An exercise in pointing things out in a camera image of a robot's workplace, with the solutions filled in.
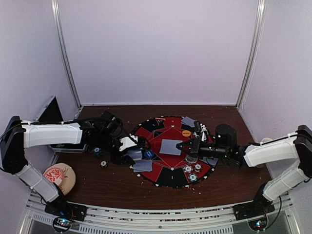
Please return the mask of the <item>orange big blind button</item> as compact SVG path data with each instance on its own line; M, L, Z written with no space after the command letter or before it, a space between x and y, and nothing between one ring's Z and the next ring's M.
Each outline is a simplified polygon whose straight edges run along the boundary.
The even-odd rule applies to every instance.
M192 134L192 133L191 133L190 131L188 131L188 130L182 131L182 135L183 135L184 137L190 137L191 134Z

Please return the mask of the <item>grey playing card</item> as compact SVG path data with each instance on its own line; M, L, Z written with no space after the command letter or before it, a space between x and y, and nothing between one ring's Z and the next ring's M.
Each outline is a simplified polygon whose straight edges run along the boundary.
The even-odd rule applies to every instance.
M159 153L164 155L179 156L181 155L181 150L176 146L180 143L182 143L182 140L163 139Z

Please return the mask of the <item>brown red chip stack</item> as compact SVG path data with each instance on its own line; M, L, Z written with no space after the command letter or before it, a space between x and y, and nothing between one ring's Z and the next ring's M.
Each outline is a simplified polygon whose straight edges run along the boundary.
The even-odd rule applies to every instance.
M100 166L101 166L101 168L106 168L108 166L108 162L103 160L100 162Z

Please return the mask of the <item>blue orange poker chip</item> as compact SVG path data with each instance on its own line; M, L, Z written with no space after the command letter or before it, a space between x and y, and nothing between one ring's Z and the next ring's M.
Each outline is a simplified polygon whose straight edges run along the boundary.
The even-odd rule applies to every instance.
M193 171L193 168L190 165L187 165L187 166L183 167L183 172L184 173L191 173L192 171Z

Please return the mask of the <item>grey cards seat two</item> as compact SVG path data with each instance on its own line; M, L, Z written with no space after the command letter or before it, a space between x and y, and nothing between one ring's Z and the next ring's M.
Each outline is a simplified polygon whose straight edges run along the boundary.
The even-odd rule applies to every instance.
M151 160L139 160L133 165L135 173L138 172L151 172L153 170L153 162Z

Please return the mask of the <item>brown white poker chip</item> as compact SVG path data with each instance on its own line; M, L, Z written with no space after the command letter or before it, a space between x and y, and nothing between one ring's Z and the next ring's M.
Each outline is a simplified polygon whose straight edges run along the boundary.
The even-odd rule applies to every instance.
M195 171L196 173L200 173L201 170L202 170L201 164L196 164L196 165L194 166L194 171Z

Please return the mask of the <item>green blue chip stack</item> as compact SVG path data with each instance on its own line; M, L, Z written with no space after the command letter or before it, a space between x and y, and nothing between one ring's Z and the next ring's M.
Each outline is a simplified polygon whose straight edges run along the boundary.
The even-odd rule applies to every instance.
M98 148L98 147L93 149L93 153L97 157L101 157L102 156L102 150L100 148Z

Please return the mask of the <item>grey cards seat six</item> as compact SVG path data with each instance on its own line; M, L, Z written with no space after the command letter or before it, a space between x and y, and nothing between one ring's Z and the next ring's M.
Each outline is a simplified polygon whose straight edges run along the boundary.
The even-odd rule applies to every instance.
M192 128L195 127L195 122L196 120L190 118L190 117L183 117L182 120L181 120L181 124L182 125L187 125L187 126L190 126Z

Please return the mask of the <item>grey cards seat nine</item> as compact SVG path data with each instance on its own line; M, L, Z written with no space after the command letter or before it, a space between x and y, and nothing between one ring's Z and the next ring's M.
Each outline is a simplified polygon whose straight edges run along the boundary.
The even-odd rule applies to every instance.
M201 161L203 161L204 163L209 164L209 165L215 167L217 165L219 159L218 158L203 157L203 159Z

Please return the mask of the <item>green blue poker chip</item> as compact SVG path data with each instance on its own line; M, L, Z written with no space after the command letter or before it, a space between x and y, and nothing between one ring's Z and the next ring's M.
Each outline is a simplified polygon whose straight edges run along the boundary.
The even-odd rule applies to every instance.
M196 181L198 180L198 177L197 177L196 174L189 174L188 179L189 179L191 182L196 182Z

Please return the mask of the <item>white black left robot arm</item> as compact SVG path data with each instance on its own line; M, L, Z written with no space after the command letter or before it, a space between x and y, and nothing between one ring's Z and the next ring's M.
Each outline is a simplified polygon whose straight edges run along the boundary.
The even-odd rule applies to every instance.
M77 145L82 142L110 152L115 164L133 162L127 154L130 150L138 149L142 156L152 151L145 137L128 133L122 120L109 111L100 117L67 122L31 122L13 116L0 137L0 169L30 186L53 214L72 218L75 214L73 206L67 202L56 183L46 179L26 159L25 149L41 145Z

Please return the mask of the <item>beige red patterned bowl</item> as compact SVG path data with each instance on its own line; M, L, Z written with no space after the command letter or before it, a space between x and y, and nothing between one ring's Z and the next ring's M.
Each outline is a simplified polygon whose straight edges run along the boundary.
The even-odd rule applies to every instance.
M43 175L47 180L55 183L64 195L71 192L76 183L76 174L73 168L65 163L50 166Z

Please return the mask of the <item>aluminium front rail base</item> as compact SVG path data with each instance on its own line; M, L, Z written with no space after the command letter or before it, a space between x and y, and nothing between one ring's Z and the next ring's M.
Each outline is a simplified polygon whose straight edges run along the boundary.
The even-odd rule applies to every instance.
M75 221L69 234L257 234L255 225L268 219L265 234L300 234L288 194L273 203L267 215L238 220L233 205L178 210L134 210L86 206L85 219Z

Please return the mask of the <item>aluminium frame post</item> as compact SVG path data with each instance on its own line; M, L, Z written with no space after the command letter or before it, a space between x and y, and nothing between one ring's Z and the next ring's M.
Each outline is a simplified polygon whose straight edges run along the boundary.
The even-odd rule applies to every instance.
M64 39L64 33L63 33L63 28L61 24L61 17L60 17L60 11L59 11L59 1L58 0L51 0L51 7L52 7L52 14L56 26L56 31L57 31L57 37L58 37L58 43L61 51L61 58L63 62L63 66L65 69L65 74L66 78L69 83L70 91L73 95L75 105L77 108L80 108L81 102L78 96L77 88L74 82L71 66L70 66L70 61L68 57L68 53L66 50L66 45L65 45L65 39Z
M259 0L258 5L257 5L257 12L256 12L256 17L255 17L255 24L254 24L250 52L249 52L249 56L247 60L246 69L244 72L242 85L241 85L240 92L239 92L237 102L235 105L239 111L242 111L243 109L243 104L246 100L249 86L251 84L252 75L253 75L254 67L255 67L255 58L256 58L257 51L259 49L261 34L263 31L265 8L266 8L266 0Z

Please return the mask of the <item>left aluminium frame post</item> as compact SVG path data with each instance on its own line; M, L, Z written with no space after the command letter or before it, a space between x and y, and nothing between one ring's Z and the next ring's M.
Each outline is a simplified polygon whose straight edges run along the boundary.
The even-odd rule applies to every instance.
M70 61L68 57L68 53L66 50L66 45L65 45L65 39L64 39L64 33L63 33L63 28L61 24L61 17L60 17L60 11L59 11L59 1L58 0L51 0L51 7L52 7L52 14L56 26L56 31L57 31L57 37L58 37L58 43L61 51L61 58L63 62L63 66L65 69L65 74L66 78L69 83L70 91L73 95L75 105L77 108L80 108L81 102L78 96L77 88L74 82L71 66L70 66Z

